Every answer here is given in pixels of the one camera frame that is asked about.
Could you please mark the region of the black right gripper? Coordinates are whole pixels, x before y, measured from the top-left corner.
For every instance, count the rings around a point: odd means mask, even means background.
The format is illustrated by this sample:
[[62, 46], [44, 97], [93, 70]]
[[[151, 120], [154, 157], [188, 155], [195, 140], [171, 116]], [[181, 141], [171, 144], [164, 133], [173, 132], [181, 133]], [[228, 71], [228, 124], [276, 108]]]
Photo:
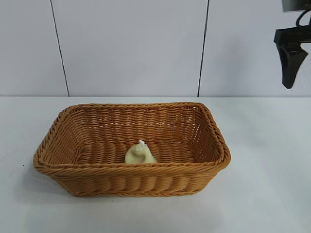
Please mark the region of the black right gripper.
[[282, 68], [282, 84], [291, 89], [294, 85], [297, 73], [308, 56], [308, 52], [301, 48], [301, 43], [311, 42], [311, 28], [300, 26], [286, 29], [277, 29], [274, 42], [278, 46], [278, 53]]

